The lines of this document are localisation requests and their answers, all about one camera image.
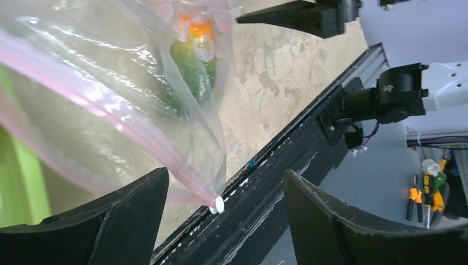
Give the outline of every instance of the metal bracket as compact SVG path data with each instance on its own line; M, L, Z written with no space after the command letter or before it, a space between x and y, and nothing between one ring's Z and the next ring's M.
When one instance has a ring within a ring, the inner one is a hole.
M334 101L317 116L317 121L328 139L330 145L336 145L344 136L350 124L345 121L343 112L343 98L347 92L355 92L363 89L362 81L359 77L352 79L345 88L338 86L330 97Z
M380 6L385 7L387 5L398 4L402 2L408 2L409 0L380 0Z
M356 20L361 5L360 0L317 0L316 3L295 0L245 14L237 22L276 25L325 39L343 34L344 23Z

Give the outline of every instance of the white wall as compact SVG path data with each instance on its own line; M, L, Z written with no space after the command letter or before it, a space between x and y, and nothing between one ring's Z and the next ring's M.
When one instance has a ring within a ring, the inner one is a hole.
M410 0L384 11L363 0L360 21L370 45L383 43L390 67L468 61L468 1Z

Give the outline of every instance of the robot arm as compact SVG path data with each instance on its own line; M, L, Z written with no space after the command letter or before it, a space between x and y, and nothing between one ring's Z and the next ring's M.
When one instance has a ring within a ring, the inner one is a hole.
M432 63L422 73L422 87L429 90L423 98L427 112L468 103L468 62Z
M423 72L428 65L415 63L388 69L380 75L377 86L353 88L343 96L342 119L352 122L377 120L380 124L397 123L409 116L426 114L423 98Z

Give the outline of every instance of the zip-top bag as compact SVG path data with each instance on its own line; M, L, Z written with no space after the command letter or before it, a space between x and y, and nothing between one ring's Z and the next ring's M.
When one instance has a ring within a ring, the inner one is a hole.
M168 202L223 211L215 99L231 26L223 0L5 0L0 63L17 100L0 89L0 125L86 190L163 165L178 180Z

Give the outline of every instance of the vegetable in bag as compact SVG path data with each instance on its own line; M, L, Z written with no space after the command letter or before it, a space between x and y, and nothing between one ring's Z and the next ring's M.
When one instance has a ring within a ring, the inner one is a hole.
M65 115L60 117L62 126L55 126L52 133L67 135L69 140L47 138L53 149L67 150L70 144L95 147L64 155L80 168L98 174L64 177L87 189L105 188L106 181L95 177L113 182L116 174L142 176L133 169L141 167L129 161L138 163L131 156L143 158L147 153L188 188L173 182L168 200L203 203L215 209L225 185L226 152L212 92L224 85L220 80L227 75L230 36L214 27L217 22L207 6L177 1L171 5L177 8L167 22L139 1L52 0L45 5L6 0L5 9L0 10L0 27L7 37L0 38L0 62L23 76L15 82L23 84L16 87L21 100L41 100L37 98L41 93L29 93L32 90L24 85L28 83L63 98L63 104L54 105L55 112ZM228 14L229 10L220 7L217 12ZM188 30L180 31L175 21ZM181 33L187 38L181 40ZM4 49L8 41L10 46ZM91 113L92 119L111 125L137 143L141 152L114 148L101 137L107 134L100 133L101 127L88 128L91 134L67 131L76 128L69 124L77 120L73 116L78 113L68 110L68 102L80 106L78 112ZM48 108L47 102L35 106L27 109L25 104L26 116ZM52 110L43 113L52 114ZM51 121L46 118L30 121L39 131L50 129Z

